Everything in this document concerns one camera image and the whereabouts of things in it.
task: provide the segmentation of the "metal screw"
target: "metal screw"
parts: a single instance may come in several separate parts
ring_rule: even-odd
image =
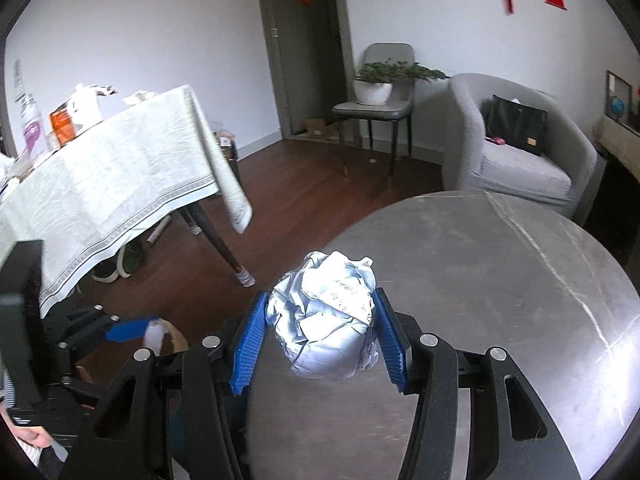
[[[422,334],[420,336],[420,343],[425,346],[436,346],[438,344],[438,338],[433,334]]]
[[[220,346],[220,338],[217,335],[208,335],[202,340],[204,348],[217,348]]]
[[[507,358],[507,352],[505,352],[502,348],[491,348],[489,355],[493,357],[496,361],[504,361]]]
[[[150,357],[151,357],[151,352],[148,350],[148,348],[139,348],[133,354],[133,358],[136,361],[140,361],[140,362],[146,361]]]

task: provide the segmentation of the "armchair armrest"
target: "armchair armrest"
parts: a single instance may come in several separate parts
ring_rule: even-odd
[[[580,128],[558,108],[548,110],[545,155],[571,179],[571,197],[578,200],[596,168],[596,150]]]
[[[484,142],[484,119],[466,82],[458,76],[447,88],[446,148],[442,165],[444,189],[465,189],[478,170]]]

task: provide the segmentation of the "globe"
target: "globe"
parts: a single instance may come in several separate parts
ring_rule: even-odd
[[[624,101],[622,99],[620,99],[619,97],[612,97],[611,98],[611,111],[617,117],[619,117],[619,118],[622,117],[622,115],[624,115],[624,113],[625,113],[625,103],[624,103]]]

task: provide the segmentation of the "chair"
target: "chair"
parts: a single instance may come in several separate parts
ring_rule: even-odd
[[[405,43],[374,43],[367,47],[362,62],[376,61],[391,62],[415,61],[414,49]],[[344,160],[344,131],[342,122],[346,119],[364,119],[369,129],[369,149],[373,150],[373,132],[371,121],[386,121],[393,124],[391,140],[391,161],[389,162],[389,182],[394,172],[396,163],[396,151],[398,150],[398,123],[406,118],[408,133],[409,156],[412,154],[413,132],[411,114],[414,111],[414,87],[413,81],[396,81],[389,101],[382,106],[363,105],[350,101],[335,105],[332,113],[338,119],[338,132],[340,133],[340,147],[342,149],[342,166],[347,175],[347,166]]]
[[[481,109],[493,95],[548,112],[542,156],[484,139]],[[594,147],[560,108],[539,92],[482,74],[460,74],[447,89],[446,190],[477,189],[519,196],[570,218],[596,167]]]

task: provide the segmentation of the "round table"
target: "round table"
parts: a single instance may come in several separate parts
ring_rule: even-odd
[[[640,300],[591,235],[550,210],[484,192],[384,208],[326,248],[373,259],[398,312],[454,348],[507,349],[558,425],[582,478],[609,457],[640,407]],[[398,477],[417,396],[382,356],[342,383],[296,377],[268,333],[248,427],[256,480]],[[451,478],[466,473],[468,390],[459,390]]]

